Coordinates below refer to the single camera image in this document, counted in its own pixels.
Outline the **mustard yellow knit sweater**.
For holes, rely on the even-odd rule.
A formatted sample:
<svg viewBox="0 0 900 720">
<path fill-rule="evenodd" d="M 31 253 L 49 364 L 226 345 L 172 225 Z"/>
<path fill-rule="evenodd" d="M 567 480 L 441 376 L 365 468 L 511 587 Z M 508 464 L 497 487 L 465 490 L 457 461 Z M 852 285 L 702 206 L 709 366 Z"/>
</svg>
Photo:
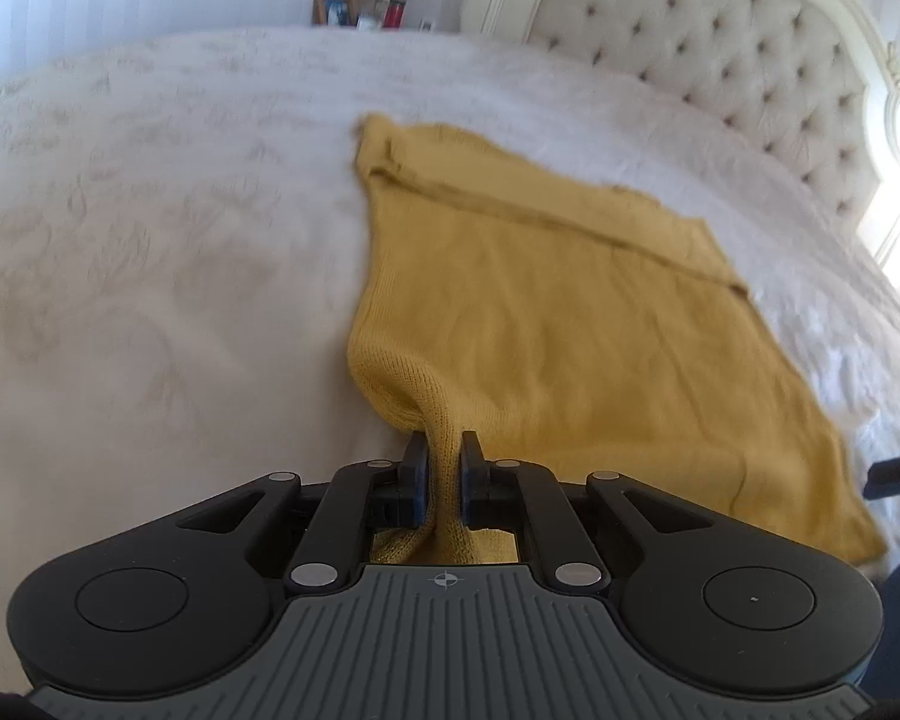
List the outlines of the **mustard yellow knit sweater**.
<svg viewBox="0 0 900 720">
<path fill-rule="evenodd" d="M 370 259 L 347 366 L 427 436 L 436 478 L 422 532 L 385 559 L 514 555 L 502 528 L 461 522 L 464 433 L 562 481 L 616 470 L 852 564 L 883 555 L 839 429 L 706 223 L 380 114 L 356 171 Z"/>
</svg>

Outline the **white embroidered bedspread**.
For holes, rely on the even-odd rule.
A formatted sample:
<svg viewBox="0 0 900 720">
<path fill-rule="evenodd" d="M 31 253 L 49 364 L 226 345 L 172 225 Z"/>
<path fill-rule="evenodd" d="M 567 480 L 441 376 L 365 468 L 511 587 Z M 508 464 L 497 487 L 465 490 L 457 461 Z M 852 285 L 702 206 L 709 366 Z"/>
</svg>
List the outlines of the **white embroidered bedspread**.
<svg viewBox="0 0 900 720">
<path fill-rule="evenodd" d="M 447 122 L 702 218 L 852 449 L 900 456 L 900 299 L 813 192 L 632 76 L 474 37 L 247 29 L 0 83 L 0 691 L 19 582 L 272 470 L 403 438 L 344 362 L 370 112 Z"/>
</svg>

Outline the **cream tufted headboard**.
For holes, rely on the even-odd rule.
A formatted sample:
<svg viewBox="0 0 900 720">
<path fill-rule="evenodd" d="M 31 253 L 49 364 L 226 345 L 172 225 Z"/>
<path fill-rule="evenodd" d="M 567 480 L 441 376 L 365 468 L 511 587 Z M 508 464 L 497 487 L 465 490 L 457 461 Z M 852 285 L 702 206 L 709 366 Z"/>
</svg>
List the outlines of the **cream tufted headboard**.
<svg viewBox="0 0 900 720">
<path fill-rule="evenodd" d="M 715 115 L 848 232 L 898 164 L 900 52 L 862 0 L 463 0 L 460 28 Z"/>
</svg>

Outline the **red bottle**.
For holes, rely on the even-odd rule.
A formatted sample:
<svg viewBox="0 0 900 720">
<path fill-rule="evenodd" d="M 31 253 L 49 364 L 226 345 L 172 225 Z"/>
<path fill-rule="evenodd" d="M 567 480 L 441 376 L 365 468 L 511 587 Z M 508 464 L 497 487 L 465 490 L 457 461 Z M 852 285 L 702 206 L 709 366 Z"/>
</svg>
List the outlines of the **red bottle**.
<svg viewBox="0 0 900 720">
<path fill-rule="evenodd" d="M 388 0 L 385 13 L 383 14 L 383 29 L 400 29 L 403 22 L 404 0 Z"/>
</svg>

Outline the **small white photo frame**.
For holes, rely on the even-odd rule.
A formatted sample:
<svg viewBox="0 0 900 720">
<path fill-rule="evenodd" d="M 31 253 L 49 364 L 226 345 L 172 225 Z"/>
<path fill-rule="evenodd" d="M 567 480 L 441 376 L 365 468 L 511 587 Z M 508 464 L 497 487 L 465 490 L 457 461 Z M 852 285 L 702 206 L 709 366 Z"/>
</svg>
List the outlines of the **small white photo frame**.
<svg viewBox="0 0 900 720">
<path fill-rule="evenodd" d="M 357 15 L 356 28 L 359 31 L 379 31 L 382 27 L 382 18 L 373 11 L 361 11 Z"/>
</svg>

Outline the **wooden picture frame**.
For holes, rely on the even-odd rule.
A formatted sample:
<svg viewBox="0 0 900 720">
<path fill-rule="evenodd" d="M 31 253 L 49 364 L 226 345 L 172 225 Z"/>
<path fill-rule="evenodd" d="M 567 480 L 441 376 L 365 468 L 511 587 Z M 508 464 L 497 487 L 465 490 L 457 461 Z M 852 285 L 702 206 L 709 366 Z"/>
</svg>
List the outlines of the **wooden picture frame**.
<svg viewBox="0 0 900 720">
<path fill-rule="evenodd" d="M 313 0 L 313 24 L 332 28 L 352 28 L 356 24 L 354 0 Z"/>
</svg>

